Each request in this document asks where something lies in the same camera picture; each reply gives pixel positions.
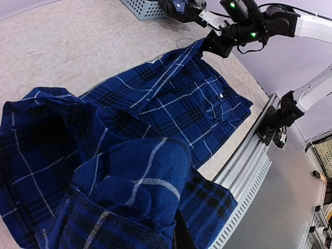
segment marbled surface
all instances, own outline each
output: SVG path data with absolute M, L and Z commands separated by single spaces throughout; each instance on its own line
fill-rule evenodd
M 0 22 L 0 106 L 32 88 L 82 94 L 99 82 L 205 37 L 208 29 L 171 19 L 139 21 L 120 0 L 65 0 Z M 268 98 L 234 55 L 203 57 L 254 103 L 246 119 L 200 172 L 212 179 L 239 146 Z M 0 220 L 0 249 L 14 243 Z

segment basket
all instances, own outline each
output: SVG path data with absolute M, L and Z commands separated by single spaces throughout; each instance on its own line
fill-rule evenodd
M 146 0 L 121 0 L 141 21 L 168 17 L 158 2 Z

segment metal frame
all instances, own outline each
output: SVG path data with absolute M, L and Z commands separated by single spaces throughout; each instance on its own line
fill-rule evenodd
M 266 146 L 259 139 L 256 130 L 264 119 L 268 108 L 274 106 L 277 109 L 279 103 L 279 98 L 276 94 L 273 94 L 246 138 L 213 179 L 213 182 L 228 188 L 232 192 L 238 202 L 238 206 L 227 220 L 216 240 L 212 243 L 210 249 L 221 249 L 224 247 L 253 202 L 272 165 L 271 160 L 267 156 L 270 146 Z

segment gray plastic basket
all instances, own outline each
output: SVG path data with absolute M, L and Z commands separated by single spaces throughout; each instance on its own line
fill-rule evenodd
M 121 0 L 141 21 L 168 17 L 159 7 L 158 2 L 146 0 Z

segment table surface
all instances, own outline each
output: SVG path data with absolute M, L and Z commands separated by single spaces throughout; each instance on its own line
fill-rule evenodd
M 139 21 L 120 0 L 66 0 L 29 10 L 0 22 L 0 106 L 40 86 L 64 87 L 80 95 L 113 75 L 188 46 L 209 31 L 173 19 Z M 254 103 L 250 117 L 200 168 L 204 177 L 213 179 L 268 97 L 233 54 L 222 59 L 205 52 L 203 59 Z M 0 248 L 11 248 L 14 244 L 6 240 L 9 234 L 3 226 L 0 221 L 0 234 L 6 234 L 0 236 Z

